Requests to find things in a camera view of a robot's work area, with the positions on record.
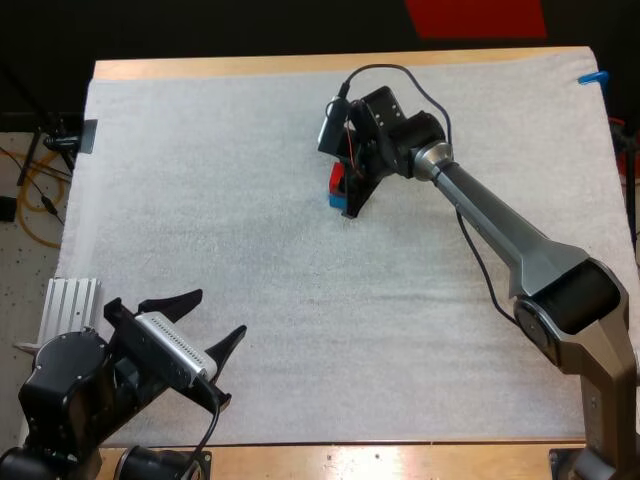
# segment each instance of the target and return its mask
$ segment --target white towel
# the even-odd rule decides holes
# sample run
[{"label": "white towel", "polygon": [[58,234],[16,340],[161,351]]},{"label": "white towel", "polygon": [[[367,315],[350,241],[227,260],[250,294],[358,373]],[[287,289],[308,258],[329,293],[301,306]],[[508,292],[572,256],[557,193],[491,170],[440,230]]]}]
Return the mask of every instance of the white towel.
[{"label": "white towel", "polygon": [[[638,277],[597,70],[587,49],[412,68],[449,110],[456,160],[554,240]],[[212,442],[482,440],[583,434],[578,379],[493,309],[454,210],[429,184],[385,179],[356,220],[328,206],[316,151],[346,72],[93,81],[57,274],[104,300],[204,290],[181,323],[200,347],[241,324]],[[407,115],[432,111],[399,72]],[[500,302],[506,268],[477,235]],[[102,321],[101,331],[108,334]],[[194,444],[208,415],[164,394],[112,443]]]}]

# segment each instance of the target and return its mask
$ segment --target wooden board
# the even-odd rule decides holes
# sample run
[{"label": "wooden board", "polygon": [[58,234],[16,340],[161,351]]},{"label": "wooden board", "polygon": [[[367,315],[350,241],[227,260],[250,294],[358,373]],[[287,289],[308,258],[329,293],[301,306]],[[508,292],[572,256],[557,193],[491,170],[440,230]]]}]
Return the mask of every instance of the wooden board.
[{"label": "wooden board", "polygon": [[[550,480],[549,450],[579,443],[215,447],[215,480]],[[102,449],[111,480],[124,449]]]},{"label": "wooden board", "polygon": [[93,78],[101,80],[135,80],[142,78],[195,78],[221,75],[319,72],[350,70],[368,63],[443,65],[451,63],[500,62],[562,53],[576,48],[579,47],[498,48],[274,57],[100,60],[96,62]]},{"label": "wooden board", "polygon": [[[342,55],[98,61],[94,78],[136,80],[350,70],[367,63],[440,65],[499,62],[579,47],[509,48]],[[379,444],[215,447],[213,478],[269,480],[548,480],[549,450],[566,443]],[[111,480],[124,449],[101,451],[100,480]]]}]

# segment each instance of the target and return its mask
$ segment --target black cable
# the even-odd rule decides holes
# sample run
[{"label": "black cable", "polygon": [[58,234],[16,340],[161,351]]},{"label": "black cable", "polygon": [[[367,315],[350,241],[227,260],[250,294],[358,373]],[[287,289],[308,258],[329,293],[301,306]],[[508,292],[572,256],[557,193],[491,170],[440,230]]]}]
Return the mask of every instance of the black cable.
[{"label": "black cable", "polygon": [[493,306],[496,307],[496,310],[498,311],[498,313],[500,315],[502,315],[504,318],[509,320],[514,325],[517,325],[516,320],[511,315],[509,315],[507,312],[505,312],[503,310],[503,308],[500,306],[500,304],[498,303],[498,299],[496,298],[496,293],[493,290],[493,284],[491,283],[491,277],[489,277],[489,272],[487,272],[487,267],[484,265],[484,262],[482,261],[482,258],[480,257],[480,254],[478,253],[478,249],[473,244],[473,241],[471,240],[471,237],[469,236],[469,232],[467,231],[467,227],[464,226],[464,221],[462,219],[462,215],[457,210],[456,210],[456,218],[458,219],[458,225],[460,225],[460,230],[462,230],[462,235],[464,235],[464,238],[467,241],[467,243],[469,244],[469,248],[471,249],[471,252],[473,253],[473,256],[478,261],[478,265],[480,266],[480,270],[482,270],[482,275],[484,276],[484,281],[487,283],[487,289],[489,290],[489,296],[491,297],[491,302],[493,303]]},{"label": "black cable", "polygon": [[403,67],[402,65],[396,65],[393,63],[371,63],[369,65],[364,65],[360,68],[355,69],[353,72],[351,72],[351,74],[344,81],[343,88],[341,89],[341,91],[346,91],[349,89],[349,84],[351,83],[351,80],[353,79],[353,77],[358,75],[360,72],[363,72],[365,70],[370,70],[372,68],[391,68],[394,70],[400,70],[401,72],[404,72],[407,75],[407,77],[409,77],[409,79],[411,80],[413,85],[416,87],[416,89],[422,94],[422,96],[431,105],[437,108],[440,111],[440,113],[442,113],[442,116],[444,117],[444,121],[447,125],[447,141],[449,142],[449,145],[453,146],[453,136],[451,134],[451,118],[449,118],[449,113],[431,95],[429,95],[424,88],[422,88],[422,85],[420,85],[420,82],[418,82],[416,77],[413,76],[413,73],[411,73],[411,71],[407,67]]},{"label": "black cable", "polygon": [[[9,157],[11,160],[13,160],[13,163],[15,163],[15,164],[18,166],[18,168],[20,169],[20,171],[22,171],[22,165],[20,164],[20,162],[18,162],[18,160],[16,160],[16,157],[14,157],[13,155],[11,155],[11,153],[9,153],[7,150],[5,150],[5,149],[4,149],[4,148],[2,148],[2,147],[0,147],[0,152],[4,153],[7,157]],[[68,173],[63,172],[62,170],[58,170],[57,168],[50,167],[49,165],[47,165],[47,167],[46,167],[46,168],[51,169],[51,170],[56,171],[56,172],[59,172],[59,173],[61,173],[62,175],[66,175],[66,176],[69,176],[69,177],[71,176],[71,175],[69,175]],[[38,173],[42,173],[43,175],[48,175],[48,176],[49,176],[49,177],[51,177],[51,178],[55,178],[56,180],[60,180],[60,181],[65,182],[65,183],[67,183],[67,184],[68,184],[68,183],[71,183],[71,182],[69,182],[69,180],[67,180],[66,178],[60,178],[60,177],[58,177],[57,175],[54,175],[53,173],[51,173],[51,172],[47,172],[47,171],[42,170],[42,169],[40,169],[40,168],[31,167],[31,170],[35,170],[36,172],[38,172]],[[33,179],[32,179],[31,177],[29,177],[29,180],[31,181],[31,183],[33,183],[33,185],[34,185],[36,188],[38,188],[38,186],[35,184],[35,182],[33,181]]]},{"label": "black cable", "polygon": [[[18,160],[16,160],[16,157],[14,157],[13,155],[11,155],[11,153],[9,153],[8,151],[6,151],[3,147],[0,147],[0,152],[4,153],[7,157],[9,157],[11,160],[13,160],[13,162],[16,164],[16,166],[22,170],[22,165],[20,165],[20,162],[18,162]],[[36,182],[33,181],[33,178],[29,177],[28,175],[26,175],[26,177],[29,179],[29,181],[31,182],[31,184],[36,187],[36,190],[38,190],[38,192],[40,193],[40,201],[42,202],[42,205],[44,206],[45,210],[47,212],[49,212],[51,215],[53,215],[54,217],[56,217],[58,219],[58,221],[60,222],[60,224],[62,226],[64,226],[64,222],[62,221],[62,219],[60,218],[60,216],[58,215],[58,210],[56,209],[56,206],[53,204],[53,202],[51,201],[51,199],[49,197],[47,197],[44,192],[42,191],[42,189],[38,186],[38,184]]]},{"label": "black cable", "polygon": [[[16,164],[16,166],[20,169],[20,171],[22,171],[22,165],[20,165],[20,162],[18,162],[18,160],[16,160],[16,157],[11,155],[11,153],[6,151],[3,147],[0,147],[0,152],[4,153],[7,157],[9,157],[11,160],[13,160],[13,163]],[[26,177],[33,184],[33,186],[36,187],[36,190],[38,190],[38,192],[40,192],[40,195],[44,195],[44,192],[40,189],[40,187],[36,184],[36,182],[34,182],[33,179],[31,177],[29,177],[28,175]]]},{"label": "black cable", "polygon": [[211,438],[211,435],[213,434],[213,431],[215,430],[216,425],[218,424],[218,418],[220,418],[220,403],[218,401],[218,396],[213,391],[213,388],[211,387],[211,385],[209,385],[209,383],[202,377],[197,377],[195,380],[195,384],[193,385],[192,388],[202,388],[209,394],[211,398],[213,418],[211,418],[211,423],[209,424],[209,428],[207,428],[207,431],[205,432],[204,437],[202,437],[202,440],[200,440],[200,443],[195,448],[195,450],[191,452],[191,455],[187,460],[184,470],[176,477],[177,479],[182,478],[189,471],[189,468],[191,468],[191,465],[193,465],[193,463],[198,459],[198,455],[200,455],[200,453],[204,449],[204,446],[207,444],[207,442]]}]

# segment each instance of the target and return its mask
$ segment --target small object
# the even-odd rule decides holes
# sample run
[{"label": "small object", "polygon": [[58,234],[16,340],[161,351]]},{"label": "small object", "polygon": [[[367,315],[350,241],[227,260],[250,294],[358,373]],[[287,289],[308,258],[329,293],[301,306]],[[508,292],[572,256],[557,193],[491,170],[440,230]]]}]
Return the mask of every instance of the small object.
[{"label": "small object", "polygon": [[344,165],[335,162],[329,177],[329,206],[343,212],[347,209],[347,196],[344,191]]},{"label": "small object", "polygon": [[602,90],[606,90],[607,84],[609,83],[609,72],[602,70],[600,72],[589,73],[578,78],[578,83],[580,85],[586,85],[587,83],[593,82],[598,82],[600,87],[602,87]]},{"label": "small object", "polygon": [[40,195],[40,201],[42,202],[42,205],[44,205],[44,208],[47,210],[47,212],[49,212],[54,217],[58,215],[58,209],[49,197]]},{"label": "small object", "polygon": [[96,138],[96,130],[98,129],[98,120],[85,120],[82,125],[82,137],[80,138],[80,153],[92,153],[93,142]]},{"label": "small object", "polygon": [[16,219],[18,202],[13,197],[0,197],[0,222],[13,222]]}]

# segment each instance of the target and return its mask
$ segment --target red object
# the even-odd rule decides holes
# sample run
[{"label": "red object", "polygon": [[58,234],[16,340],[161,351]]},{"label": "red object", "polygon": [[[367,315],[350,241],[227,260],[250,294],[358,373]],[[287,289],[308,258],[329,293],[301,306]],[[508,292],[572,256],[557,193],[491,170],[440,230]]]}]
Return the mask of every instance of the red object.
[{"label": "red object", "polygon": [[340,180],[342,180],[342,177],[344,177],[344,165],[336,162],[333,164],[331,176],[329,177],[329,193],[344,195],[344,192],[340,191]]},{"label": "red object", "polygon": [[405,0],[421,38],[546,38],[540,0]]}]

